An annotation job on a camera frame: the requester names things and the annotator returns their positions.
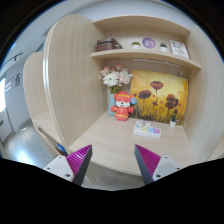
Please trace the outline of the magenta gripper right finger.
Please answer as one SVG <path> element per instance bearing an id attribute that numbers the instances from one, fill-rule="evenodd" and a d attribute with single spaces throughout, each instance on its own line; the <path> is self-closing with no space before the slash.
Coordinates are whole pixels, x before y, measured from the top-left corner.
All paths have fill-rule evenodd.
<path id="1" fill-rule="evenodd" d="M 159 156 L 140 145 L 135 145 L 134 154 L 145 185 L 181 169 L 171 157 Z"/>

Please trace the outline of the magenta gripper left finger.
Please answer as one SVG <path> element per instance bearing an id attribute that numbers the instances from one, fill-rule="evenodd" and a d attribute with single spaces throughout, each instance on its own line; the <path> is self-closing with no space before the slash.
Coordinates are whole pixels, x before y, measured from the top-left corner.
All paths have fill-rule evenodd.
<path id="1" fill-rule="evenodd" d="M 92 145 L 87 145 L 68 156 L 57 156 L 44 170 L 81 186 L 91 157 Z"/>

